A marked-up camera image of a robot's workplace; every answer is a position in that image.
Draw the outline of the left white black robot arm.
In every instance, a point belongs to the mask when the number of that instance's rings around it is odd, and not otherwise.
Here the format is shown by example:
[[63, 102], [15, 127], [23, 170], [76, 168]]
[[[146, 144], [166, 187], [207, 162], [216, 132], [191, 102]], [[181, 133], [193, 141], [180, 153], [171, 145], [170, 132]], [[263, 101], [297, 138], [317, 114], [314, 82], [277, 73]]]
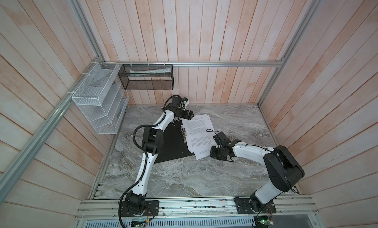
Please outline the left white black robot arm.
[[188, 104], [188, 98], [173, 95], [164, 103], [161, 108], [162, 115], [154, 124], [140, 125], [134, 130], [132, 140], [142, 150], [142, 161], [136, 181], [119, 199], [119, 218], [125, 213], [133, 216], [144, 215], [148, 182], [158, 154], [163, 150], [164, 131], [176, 118], [191, 120], [194, 117], [194, 113], [187, 110]]

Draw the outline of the printed paper sheet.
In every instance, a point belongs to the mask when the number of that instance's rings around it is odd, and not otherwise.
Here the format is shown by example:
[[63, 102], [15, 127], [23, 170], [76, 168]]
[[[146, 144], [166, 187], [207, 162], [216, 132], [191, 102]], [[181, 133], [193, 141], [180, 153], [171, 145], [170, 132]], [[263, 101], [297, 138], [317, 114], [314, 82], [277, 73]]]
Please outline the printed paper sheet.
[[188, 149], [190, 152], [195, 154], [197, 160], [210, 156], [212, 149], [212, 144], [201, 145], [201, 146], [189, 146]]
[[209, 115], [197, 115], [191, 120], [182, 120], [187, 133], [187, 146], [216, 145], [213, 136], [214, 127]]

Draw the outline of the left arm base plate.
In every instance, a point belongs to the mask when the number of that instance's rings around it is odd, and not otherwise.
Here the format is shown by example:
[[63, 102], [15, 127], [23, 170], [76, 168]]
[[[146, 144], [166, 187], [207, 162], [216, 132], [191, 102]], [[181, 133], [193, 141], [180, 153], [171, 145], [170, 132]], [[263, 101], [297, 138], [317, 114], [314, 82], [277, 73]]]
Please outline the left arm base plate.
[[121, 217], [156, 217], [159, 212], [159, 201], [158, 200], [148, 200], [145, 202], [145, 207], [143, 212], [139, 212], [126, 202], [121, 203], [120, 215]]

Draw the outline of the white folder black inside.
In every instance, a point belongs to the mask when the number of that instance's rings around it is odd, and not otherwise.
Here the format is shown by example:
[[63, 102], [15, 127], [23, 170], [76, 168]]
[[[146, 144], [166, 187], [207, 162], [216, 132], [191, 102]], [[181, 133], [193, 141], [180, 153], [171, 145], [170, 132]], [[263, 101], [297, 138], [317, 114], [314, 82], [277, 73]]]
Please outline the white folder black inside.
[[184, 141], [182, 121], [171, 122], [164, 131], [163, 150], [158, 153], [155, 164], [194, 156]]

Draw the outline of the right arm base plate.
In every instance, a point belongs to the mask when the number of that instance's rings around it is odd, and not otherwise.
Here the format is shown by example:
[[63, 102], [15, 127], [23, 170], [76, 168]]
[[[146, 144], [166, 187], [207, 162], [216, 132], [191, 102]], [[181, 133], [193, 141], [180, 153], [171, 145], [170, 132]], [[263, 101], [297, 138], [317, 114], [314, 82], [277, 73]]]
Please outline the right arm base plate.
[[277, 213], [274, 202], [271, 200], [267, 204], [261, 203], [256, 198], [240, 198], [235, 197], [233, 199], [236, 205], [238, 214], [275, 214]]

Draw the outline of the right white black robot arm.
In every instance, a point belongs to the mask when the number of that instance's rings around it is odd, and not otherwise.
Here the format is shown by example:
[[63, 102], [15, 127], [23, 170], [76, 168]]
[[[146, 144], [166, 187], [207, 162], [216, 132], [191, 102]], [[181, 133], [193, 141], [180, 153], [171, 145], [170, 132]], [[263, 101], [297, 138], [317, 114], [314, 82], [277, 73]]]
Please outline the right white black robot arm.
[[274, 148], [256, 146], [241, 140], [231, 141], [223, 132], [213, 136], [210, 157], [218, 161], [232, 162], [233, 158], [244, 158], [265, 165], [269, 181], [257, 189], [248, 202], [235, 198], [236, 205], [249, 212], [259, 213], [282, 193], [288, 192], [304, 176], [305, 172], [291, 152], [284, 146]]

